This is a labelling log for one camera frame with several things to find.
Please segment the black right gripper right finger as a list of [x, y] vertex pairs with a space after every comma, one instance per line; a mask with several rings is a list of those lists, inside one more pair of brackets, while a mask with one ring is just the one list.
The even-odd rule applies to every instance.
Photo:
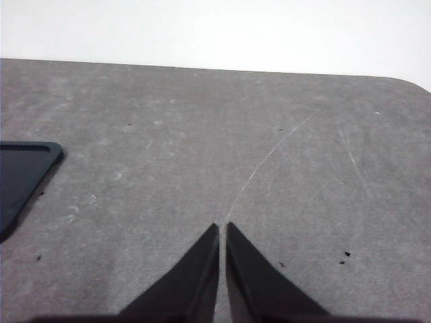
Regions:
[[285, 278], [232, 222], [226, 227], [226, 279], [250, 316], [329, 315]]

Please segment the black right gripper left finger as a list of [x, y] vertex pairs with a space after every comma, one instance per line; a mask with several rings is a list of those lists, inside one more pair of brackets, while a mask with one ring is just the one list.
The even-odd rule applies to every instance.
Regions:
[[211, 224], [185, 255], [120, 311], [121, 316], [212, 316], [219, 281], [220, 230]]

